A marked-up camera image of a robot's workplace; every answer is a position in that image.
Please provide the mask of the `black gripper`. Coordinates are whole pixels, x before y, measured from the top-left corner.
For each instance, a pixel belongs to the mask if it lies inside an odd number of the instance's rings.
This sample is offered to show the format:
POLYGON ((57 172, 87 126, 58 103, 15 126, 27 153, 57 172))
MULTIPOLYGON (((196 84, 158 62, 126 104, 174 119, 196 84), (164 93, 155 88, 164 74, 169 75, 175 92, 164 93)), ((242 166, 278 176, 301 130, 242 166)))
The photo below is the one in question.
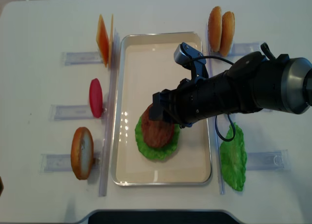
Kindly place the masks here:
POLYGON ((149 120, 191 127, 199 120, 241 112, 239 94, 227 71, 153 94, 149 120))

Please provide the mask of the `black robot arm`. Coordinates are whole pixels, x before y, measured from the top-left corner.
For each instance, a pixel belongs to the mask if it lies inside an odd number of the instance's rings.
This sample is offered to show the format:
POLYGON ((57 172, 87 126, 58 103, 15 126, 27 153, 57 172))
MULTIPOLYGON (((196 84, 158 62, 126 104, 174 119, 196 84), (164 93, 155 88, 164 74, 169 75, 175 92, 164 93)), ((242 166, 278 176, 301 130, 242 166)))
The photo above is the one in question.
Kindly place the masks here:
POLYGON ((207 57, 186 43, 175 53, 175 62, 191 71, 174 90, 153 95, 149 118, 191 127, 220 114, 254 113, 262 109, 304 113, 312 104, 312 65, 287 54, 274 57, 267 44, 249 53, 224 72, 210 77, 207 57))

